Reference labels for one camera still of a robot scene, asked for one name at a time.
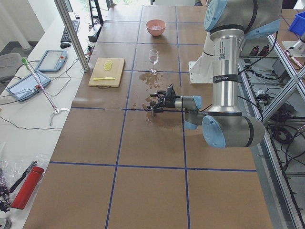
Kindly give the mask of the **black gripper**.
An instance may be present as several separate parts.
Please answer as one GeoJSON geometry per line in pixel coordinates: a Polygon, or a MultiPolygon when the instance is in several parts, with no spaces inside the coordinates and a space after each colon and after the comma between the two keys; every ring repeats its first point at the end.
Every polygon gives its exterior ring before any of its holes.
{"type": "Polygon", "coordinates": [[[163,113],[163,108],[175,108],[176,93],[173,88],[173,83],[170,84],[166,91],[157,91],[156,93],[150,94],[150,97],[163,98],[163,101],[156,102],[150,101],[147,106],[148,109],[152,110],[153,113],[163,113]]]}

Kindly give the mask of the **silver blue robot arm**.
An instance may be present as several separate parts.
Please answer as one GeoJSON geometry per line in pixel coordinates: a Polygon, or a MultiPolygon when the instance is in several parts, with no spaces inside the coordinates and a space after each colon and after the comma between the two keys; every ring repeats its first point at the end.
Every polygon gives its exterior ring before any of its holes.
{"type": "Polygon", "coordinates": [[[261,121],[243,116],[237,106],[239,41],[264,37],[278,31],[280,0],[213,0],[204,18],[204,29],[213,41],[213,102],[206,114],[200,112],[200,96],[176,95],[172,85],[154,94],[153,113],[164,108],[182,108],[188,129],[202,126],[209,146],[251,147],[260,143],[265,128],[261,121]]]}

